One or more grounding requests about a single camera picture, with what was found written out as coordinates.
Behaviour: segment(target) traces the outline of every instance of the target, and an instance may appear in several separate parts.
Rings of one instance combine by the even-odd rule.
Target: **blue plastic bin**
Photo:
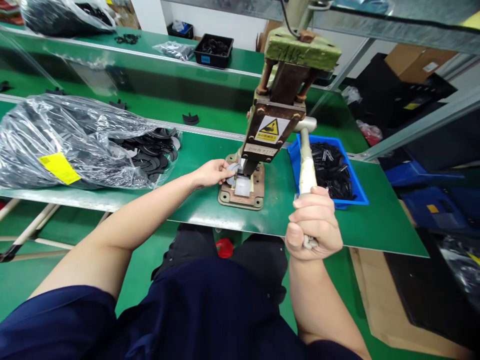
[[[460,209],[439,187],[402,193],[400,197],[419,227],[442,230],[469,228]]]
[[[429,173],[416,160],[395,166],[385,171],[392,186],[403,187],[414,184],[429,184],[434,180],[463,179],[459,173]]]
[[[342,145],[340,139],[335,137],[323,137],[323,136],[315,136],[310,135],[310,144],[316,143],[327,143],[330,145],[334,145],[340,149],[345,159],[343,160],[344,164],[348,164],[348,171],[350,172],[350,181],[351,181],[351,188],[353,190],[353,194],[356,195],[355,200],[340,200],[340,199],[333,199],[335,203],[335,209],[345,210],[350,205],[368,205],[369,200],[365,195],[362,186],[360,185],[359,178],[357,174],[355,174],[355,170],[350,163],[349,157],[347,156],[347,152]],[[296,192],[297,194],[300,192],[299,190],[299,181],[300,181],[300,165],[302,163],[302,156],[300,155],[300,134],[296,135],[296,140],[288,147],[288,153],[290,154],[291,160],[291,167],[293,168],[293,176],[295,177],[295,185],[296,185]]]

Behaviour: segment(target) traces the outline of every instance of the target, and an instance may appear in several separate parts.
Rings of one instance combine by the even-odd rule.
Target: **right hand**
[[[288,219],[285,245],[298,260],[325,259],[343,247],[339,223],[335,218],[335,204],[327,189],[314,186],[310,194],[302,194],[293,202],[296,209]],[[312,249],[304,247],[304,235],[318,241]]]

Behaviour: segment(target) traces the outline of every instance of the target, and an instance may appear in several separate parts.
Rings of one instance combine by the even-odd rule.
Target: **left hand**
[[[227,171],[229,163],[224,159],[210,160],[191,173],[196,188],[222,184],[227,178],[235,175],[235,171]]]

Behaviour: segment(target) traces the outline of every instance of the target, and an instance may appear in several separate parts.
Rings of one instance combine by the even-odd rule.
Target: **leg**
[[[163,254],[161,266],[151,273],[151,280],[177,265],[212,256],[218,256],[212,228],[182,222],[168,251]]]
[[[288,261],[285,244],[280,237],[253,234],[233,251],[230,259],[250,271],[275,304],[282,303],[287,293],[282,280]]]

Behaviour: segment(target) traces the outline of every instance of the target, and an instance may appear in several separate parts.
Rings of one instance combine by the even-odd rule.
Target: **floor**
[[[43,209],[44,204],[33,201],[21,201],[20,204],[0,222],[0,236],[18,236]],[[92,231],[102,212],[62,206],[50,219],[41,232],[41,237],[67,244],[76,244]],[[125,281],[118,299],[116,313],[138,304],[147,294],[152,269],[160,264],[163,253],[175,237],[178,223],[167,221],[132,256]],[[247,233],[226,231],[214,234],[216,238],[229,237],[238,245],[248,236]],[[10,243],[0,242],[0,252]],[[26,243],[19,254],[55,250],[50,246]],[[45,276],[55,267],[61,257],[49,257],[34,260],[15,261],[0,264],[0,321],[19,304],[25,301]],[[373,359],[439,359],[435,356],[393,349],[370,334],[367,318],[362,304],[360,291],[347,248],[325,261],[330,277],[350,311]],[[283,280],[287,289],[285,301],[280,313],[285,321],[296,331],[297,326],[290,301],[290,279]]]

